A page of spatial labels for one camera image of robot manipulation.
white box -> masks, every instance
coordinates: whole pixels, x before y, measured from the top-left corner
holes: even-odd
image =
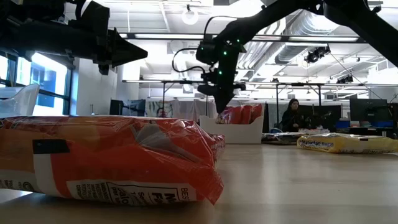
[[[261,144],[264,117],[251,124],[216,124],[216,119],[200,116],[200,127],[210,134],[222,134],[226,144]]]

black robotic arm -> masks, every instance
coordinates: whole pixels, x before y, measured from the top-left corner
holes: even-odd
[[[35,52],[80,57],[97,63],[103,75],[115,67],[147,57],[147,52],[108,30],[109,8],[86,0],[0,0],[0,50],[31,61]],[[76,4],[76,20],[62,24],[66,2]]]
[[[218,68],[203,74],[202,78],[214,85],[202,85],[198,91],[215,97],[217,112],[222,112],[232,99],[238,55],[245,52],[243,45],[261,29],[304,9],[353,29],[360,37],[398,66],[398,31],[370,10],[367,0],[278,0],[251,17],[230,22],[215,38],[204,36],[197,49],[197,60]]]

wire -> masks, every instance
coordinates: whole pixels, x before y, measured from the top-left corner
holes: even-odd
[[[330,53],[330,55],[343,67],[343,69],[346,70],[346,72],[348,72],[352,77],[354,77],[362,86],[364,86],[365,88],[367,88],[371,93],[373,93],[375,96],[377,96],[380,100],[383,100],[379,95],[377,95],[375,92],[373,92],[369,87],[367,87],[363,82],[361,82],[359,79],[357,79],[354,74],[352,72],[350,72],[346,67],[344,67],[344,65],[342,63],[340,63],[339,60],[337,60],[337,58]]]
[[[205,26],[205,31],[204,31],[204,33],[203,33],[203,38],[205,38],[205,37],[206,37],[206,31],[207,31],[207,27],[209,26],[210,22],[211,22],[211,21],[212,21],[214,18],[217,18],[217,17],[224,17],[224,18],[238,19],[237,17],[233,17],[233,16],[213,16],[213,17],[210,17],[210,18],[209,18],[209,20],[207,20],[207,23],[206,23],[206,26]]]
[[[391,104],[394,101],[394,99],[396,99],[397,97],[398,97],[398,93],[394,94],[394,96],[392,96],[392,100],[388,104]]]
[[[172,60],[172,67],[173,67],[173,70],[176,71],[176,72],[187,72],[187,71],[193,70],[193,69],[195,69],[195,68],[200,68],[200,69],[202,70],[203,74],[206,73],[205,69],[202,68],[201,66],[190,67],[190,68],[185,69],[185,70],[182,70],[182,71],[177,70],[177,69],[175,68],[175,66],[174,66],[174,59],[175,59],[175,56],[177,56],[178,53],[180,53],[181,51],[184,51],[184,50],[197,50],[197,49],[196,49],[196,48],[192,48],[192,47],[187,47],[187,48],[178,50],[178,51],[174,54],[174,57],[173,57],[173,60]]]

wooden tabletop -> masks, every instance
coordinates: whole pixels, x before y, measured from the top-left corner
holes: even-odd
[[[121,207],[0,190],[0,223],[398,223],[398,157],[227,146],[209,202]]]

ceiling beam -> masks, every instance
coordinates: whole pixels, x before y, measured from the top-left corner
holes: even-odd
[[[162,2],[159,3],[159,8],[160,8],[160,11],[162,12],[162,16],[163,16],[164,23],[166,25],[167,32],[170,32],[169,22],[167,20],[166,13],[164,11],[164,5]]]

